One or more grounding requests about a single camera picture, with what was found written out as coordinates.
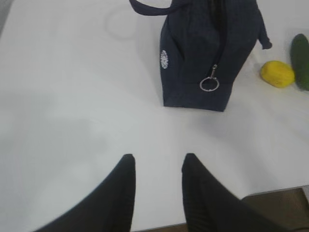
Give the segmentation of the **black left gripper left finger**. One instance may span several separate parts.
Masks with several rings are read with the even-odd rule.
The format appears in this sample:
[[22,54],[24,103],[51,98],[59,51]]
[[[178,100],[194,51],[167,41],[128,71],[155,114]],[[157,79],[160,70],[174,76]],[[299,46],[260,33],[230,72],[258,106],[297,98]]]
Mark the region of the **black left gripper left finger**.
[[40,232],[128,232],[136,194],[135,158],[125,154],[110,174],[81,202]]

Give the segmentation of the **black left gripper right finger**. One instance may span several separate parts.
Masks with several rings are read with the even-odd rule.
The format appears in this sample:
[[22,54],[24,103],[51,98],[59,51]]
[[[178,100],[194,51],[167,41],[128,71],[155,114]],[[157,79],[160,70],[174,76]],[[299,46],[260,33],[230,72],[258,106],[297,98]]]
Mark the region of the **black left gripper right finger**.
[[195,154],[182,166],[183,207],[190,232],[284,232],[230,193]]

